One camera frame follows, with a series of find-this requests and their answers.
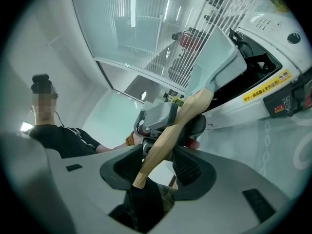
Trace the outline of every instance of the black t-shirt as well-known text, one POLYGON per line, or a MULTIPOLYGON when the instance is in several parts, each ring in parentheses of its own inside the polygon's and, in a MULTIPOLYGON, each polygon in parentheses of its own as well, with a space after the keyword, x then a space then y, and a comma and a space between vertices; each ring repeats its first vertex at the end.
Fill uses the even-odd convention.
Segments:
POLYGON ((82 142, 79 136, 64 127, 56 125, 37 125, 26 133, 39 141, 45 148, 54 149, 59 152, 62 158, 72 158, 95 154, 96 148, 100 145, 85 131, 77 128, 81 138, 94 148, 82 142))

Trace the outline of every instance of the wooden stick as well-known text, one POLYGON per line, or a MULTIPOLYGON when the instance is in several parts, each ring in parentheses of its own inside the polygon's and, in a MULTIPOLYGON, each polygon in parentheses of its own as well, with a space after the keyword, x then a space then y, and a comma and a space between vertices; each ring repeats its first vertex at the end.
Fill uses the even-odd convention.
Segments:
POLYGON ((168 156, 175 146, 184 125, 207 109, 213 96, 213 92, 207 88, 202 88, 195 95, 187 97, 182 108, 177 113, 173 125, 167 127, 152 146, 133 182, 133 186, 144 188, 148 175, 168 156))

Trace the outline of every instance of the bracelet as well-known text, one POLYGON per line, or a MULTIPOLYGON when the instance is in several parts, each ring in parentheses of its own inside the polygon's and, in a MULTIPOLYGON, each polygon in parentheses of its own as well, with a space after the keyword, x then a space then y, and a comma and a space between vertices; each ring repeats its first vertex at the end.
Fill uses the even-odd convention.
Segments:
POLYGON ((127 146, 134 146, 135 145, 135 140, 133 138, 133 134, 134 134, 134 132, 132 132, 130 134, 130 136, 126 138, 126 145, 127 146))

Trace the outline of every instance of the yellow warning sticker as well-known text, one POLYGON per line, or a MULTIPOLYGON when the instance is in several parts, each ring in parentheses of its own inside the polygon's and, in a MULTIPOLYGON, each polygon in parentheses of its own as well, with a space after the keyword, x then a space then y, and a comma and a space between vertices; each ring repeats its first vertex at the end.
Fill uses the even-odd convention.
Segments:
POLYGON ((263 94, 266 94, 267 92, 273 90, 275 87, 278 87, 279 85, 281 85, 282 83, 291 78, 292 78, 291 73, 288 71, 288 69, 285 69, 283 72, 279 73, 274 78, 262 84, 260 87, 252 89, 250 92, 244 94, 243 95, 244 103, 249 102, 263 94))

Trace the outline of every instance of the person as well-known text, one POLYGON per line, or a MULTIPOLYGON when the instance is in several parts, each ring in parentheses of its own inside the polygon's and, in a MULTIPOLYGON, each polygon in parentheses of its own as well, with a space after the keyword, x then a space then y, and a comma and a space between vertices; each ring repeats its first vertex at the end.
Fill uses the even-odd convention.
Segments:
POLYGON ((183 47, 189 53, 200 49, 203 43, 201 39, 195 37, 193 34, 182 32, 172 34, 172 40, 178 40, 181 47, 183 47))
POLYGON ((57 126, 54 115, 59 96, 49 81, 49 76, 33 76, 33 82, 34 84, 31 86, 33 92, 31 110, 35 115, 35 126, 26 133, 39 141, 44 148, 58 151, 61 158, 71 158, 104 153, 131 144, 138 145, 140 137, 133 133, 126 139, 125 143, 109 149, 80 128, 57 126))

